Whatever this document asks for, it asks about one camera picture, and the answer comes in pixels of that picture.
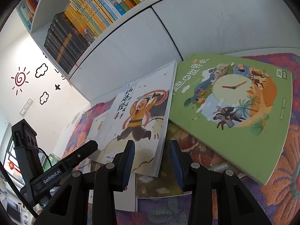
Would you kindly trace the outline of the white monkey mythology book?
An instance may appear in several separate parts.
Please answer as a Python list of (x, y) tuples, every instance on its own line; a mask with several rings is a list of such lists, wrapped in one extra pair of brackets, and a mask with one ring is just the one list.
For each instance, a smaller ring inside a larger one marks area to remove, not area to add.
[(135, 143), (132, 172), (157, 177), (169, 120), (177, 62), (165, 64), (127, 85), (115, 97), (95, 137), (91, 159), (106, 164)]

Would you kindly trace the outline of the light green illustrated book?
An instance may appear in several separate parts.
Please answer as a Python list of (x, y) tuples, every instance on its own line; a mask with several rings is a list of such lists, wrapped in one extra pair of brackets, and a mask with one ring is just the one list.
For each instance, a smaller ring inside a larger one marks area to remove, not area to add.
[(287, 137), (292, 91), (281, 67), (196, 53), (177, 66), (169, 119), (265, 185)]

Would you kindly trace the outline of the rabbit hill picture book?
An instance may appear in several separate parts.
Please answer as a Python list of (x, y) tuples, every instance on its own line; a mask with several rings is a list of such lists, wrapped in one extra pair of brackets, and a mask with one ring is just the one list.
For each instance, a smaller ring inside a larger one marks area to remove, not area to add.
[(239, 178), (245, 176), (242, 171), (215, 151), (169, 122), (158, 177), (137, 174), (136, 197), (161, 198), (183, 194), (182, 188), (191, 164), (190, 161), (183, 160), (184, 154), (190, 155), (193, 163), (199, 163), (210, 171), (221, 173), (231, 169)]

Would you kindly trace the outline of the row of shelved books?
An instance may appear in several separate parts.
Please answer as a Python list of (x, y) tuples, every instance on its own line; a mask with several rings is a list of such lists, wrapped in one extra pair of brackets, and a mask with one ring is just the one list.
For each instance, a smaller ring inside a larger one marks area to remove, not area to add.
[(65, 75), (90, 45), (145, 0), (22, 0), (17, 12), (28, 32)]

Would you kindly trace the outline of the floral woven tablecloth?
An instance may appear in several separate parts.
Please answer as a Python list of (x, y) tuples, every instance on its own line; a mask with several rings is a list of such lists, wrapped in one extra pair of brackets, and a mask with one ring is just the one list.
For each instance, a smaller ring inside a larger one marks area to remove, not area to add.
[[(290, 224), (299, 211), (299, 54), (276, 53), (252, 56), (292, 72), (293, 106), (283, 153), (265, 186), (245, 176), (241, 180), (260, 204), (272, 224)], [(117, 210), (118, 224), (187, 224), (191, 195), (139, 199), (138, 211)]]

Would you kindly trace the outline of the white bookshelf cabinet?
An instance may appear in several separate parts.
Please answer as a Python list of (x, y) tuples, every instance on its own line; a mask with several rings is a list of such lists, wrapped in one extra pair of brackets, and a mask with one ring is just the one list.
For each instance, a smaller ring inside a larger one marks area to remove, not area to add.
[(195, 52), (299, 48), (289, 0), (145, 0), (114, 22), (66, 75), (88, 101)]

